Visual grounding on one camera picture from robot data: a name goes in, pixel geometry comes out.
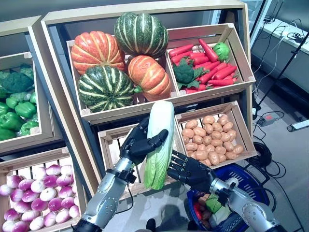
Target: robotic hand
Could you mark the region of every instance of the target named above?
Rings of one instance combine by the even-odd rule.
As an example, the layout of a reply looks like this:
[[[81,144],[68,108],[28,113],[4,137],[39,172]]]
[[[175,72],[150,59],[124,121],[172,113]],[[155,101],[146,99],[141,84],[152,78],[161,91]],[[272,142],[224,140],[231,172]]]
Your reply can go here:
[[[206,193],[219,196],[218,201],[242,217],[256,232],[286,232],[274,218],[270,208],[254,201],[248,193],[218,179],[215,172],[199,161],[173,150],[168,175]]]
[[[89,201],[82,219],[73,228],[74,232],[100,232],[114,216],[118,201],[126,185],[134,183],[134,166],[143,162],[147,153],[159,148],[168,136],[167,130],[147,139],[149,118],[133,128],[120,148],[120,160],[113,169],[106,170],[98,190]]]

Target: pumpkin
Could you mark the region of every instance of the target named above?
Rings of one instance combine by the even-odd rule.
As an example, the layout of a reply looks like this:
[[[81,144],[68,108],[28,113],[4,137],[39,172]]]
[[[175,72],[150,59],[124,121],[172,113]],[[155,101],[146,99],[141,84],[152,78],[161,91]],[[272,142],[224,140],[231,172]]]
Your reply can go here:
[[[142,91],[148,101],[170,97],[170,78],[155,59],[143,55],[134,57],[130,61],[128,73],[137,85],[135,92]]]
[[[164,54],[169,40],[166,28],[156,17],[132,12],[117,19],[114,34],[119,47],[133,56],[158,58]]]
[[[112,66],[90,67],[78,82],[83,103],[93,112],[133,104],[134,86],[129,77]]]
[[[125,69],[125,54],[113,36],[102,31],[84,32],[76,36],[71,50],[73,65],[80,75],[95,65],[111,65]]]

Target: basket handle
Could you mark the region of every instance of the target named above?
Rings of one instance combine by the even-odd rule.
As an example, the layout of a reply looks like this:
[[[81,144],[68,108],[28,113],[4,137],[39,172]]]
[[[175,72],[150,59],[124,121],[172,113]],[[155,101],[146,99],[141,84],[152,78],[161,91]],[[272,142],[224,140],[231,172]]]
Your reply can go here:
[[[257,170],[259,170],[260,173],[265,177],[265,180],[261,183],[262,186],[263,186],[264,184],[266,184],[268,180],[270,180],[269,175],[267,175],[267,173],[266,173],[264,170],[262,170],[259,166],[256,166],[255,164],[251,164],[251,163],[247,164],[247,166],[244,167],[244,169],[245,169],[247,172],[249,172],[251,175],[253,175],[253,174],[248,170],[248,167],[250,167],[250,165],[252,165],[254,168],[256,168]]]

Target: orange pumpkin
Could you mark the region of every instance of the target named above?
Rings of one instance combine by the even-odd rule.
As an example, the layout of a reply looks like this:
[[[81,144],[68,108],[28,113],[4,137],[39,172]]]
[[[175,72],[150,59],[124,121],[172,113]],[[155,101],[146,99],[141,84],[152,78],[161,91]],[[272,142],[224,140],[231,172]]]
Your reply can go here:
[[[80,75],[95,65],[110,65],[125,69],[125,54],[113,36],[102,31],[84,32],[76,36],[71,50],[73,65]]]
[[[156,101],[170,97],[171,82],[168,74],[149,56],[134,57],[129,64],[130,79],[143,91],[148,101]]]

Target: pumpkin stem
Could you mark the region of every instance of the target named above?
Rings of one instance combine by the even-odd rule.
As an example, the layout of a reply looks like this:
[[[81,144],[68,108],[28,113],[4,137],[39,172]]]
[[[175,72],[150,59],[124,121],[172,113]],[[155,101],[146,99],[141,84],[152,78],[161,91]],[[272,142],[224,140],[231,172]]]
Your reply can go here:
[[[137,87],[134,89],[134,92],[136,92],[136,93],[141,93],[141,92],[143,92],[143,90],[141,89],[140,86],[137,86]]]

